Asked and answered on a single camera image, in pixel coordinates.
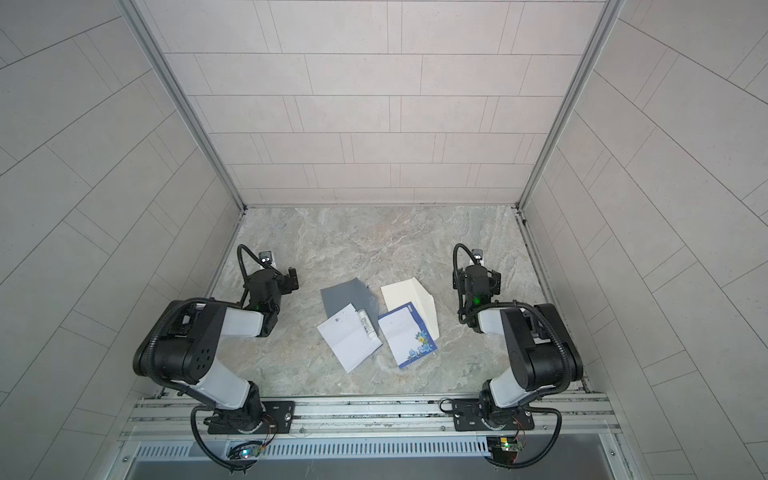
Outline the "cream envelope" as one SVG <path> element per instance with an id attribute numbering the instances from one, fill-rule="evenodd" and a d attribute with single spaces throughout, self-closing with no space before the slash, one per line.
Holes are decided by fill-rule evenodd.
<path id="1" fill-rule="evenodd" d="M 384 285 L 381 287 L 381 292 L 389 311 L 411 303 L 424 321 L 432 338 L 437 340 L 440 337 L 434 297 L 415 277 Z"/>

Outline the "white glue stick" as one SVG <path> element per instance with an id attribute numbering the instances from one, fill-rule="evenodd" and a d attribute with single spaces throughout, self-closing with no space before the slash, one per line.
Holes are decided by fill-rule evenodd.
<path id="1" fill-rule="evenodd" d="M 375 328 L 367 315 L 367 312 L 364 309 L 357 310 L 356 313 L 358 314 L 359 320 L 368 335 L 369 338 L 375 339 L 377 337 L 377 333 L 375 331 Z"/>

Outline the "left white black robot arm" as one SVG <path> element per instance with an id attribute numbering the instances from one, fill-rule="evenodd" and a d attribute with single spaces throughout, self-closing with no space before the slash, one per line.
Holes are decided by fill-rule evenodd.
<path id="1" fill-rule="evenodd" d="M 262 268 L 245 277 L 239 303 L 194 297 L 168 304 L 138 347 L 134 373 L 186 394 L 228 416 L 240 430 L 264 416 L 260 393 L 217 359 L 223 337 L 265 338 L 278 322 L 281 299 L 299 288 L 296 269 Z"/>

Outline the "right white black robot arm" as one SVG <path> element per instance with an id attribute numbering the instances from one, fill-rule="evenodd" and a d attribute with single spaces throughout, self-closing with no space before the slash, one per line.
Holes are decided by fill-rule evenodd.
<path id="1" fill-rule="evenodd" d="M 488 380 L 479 396 L 491 428 L 510 424 L 530 403 L 559 394 L 583 377 L 583 362 L 556 307 L 495 301 L 501 274 L 480 264 L 456 267 L 459 321 L 481 334 L 504 337 L 509 367 Z"/>

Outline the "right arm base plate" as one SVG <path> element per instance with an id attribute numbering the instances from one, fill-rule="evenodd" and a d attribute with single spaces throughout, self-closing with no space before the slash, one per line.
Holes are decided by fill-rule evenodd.
<path id="1" fill-rule="evenodd" d="M 440 409 L 448 414 L 456 431 L 530 431 L 535 428 L 531 415 L 520 408 L 499 408 L 492 401 L 479 399 L 450 399 L 449 406 Z"/>

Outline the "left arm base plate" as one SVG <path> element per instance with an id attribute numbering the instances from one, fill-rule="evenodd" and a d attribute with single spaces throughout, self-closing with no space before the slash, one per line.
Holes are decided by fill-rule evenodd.
<path id="1" fill-rule="evenodd" d="M 293 401 L 262 401 L 254 411 L 219 410 L 203 420 L 211 435 L 274 435 L 290 432 L 296 404 Z"/>

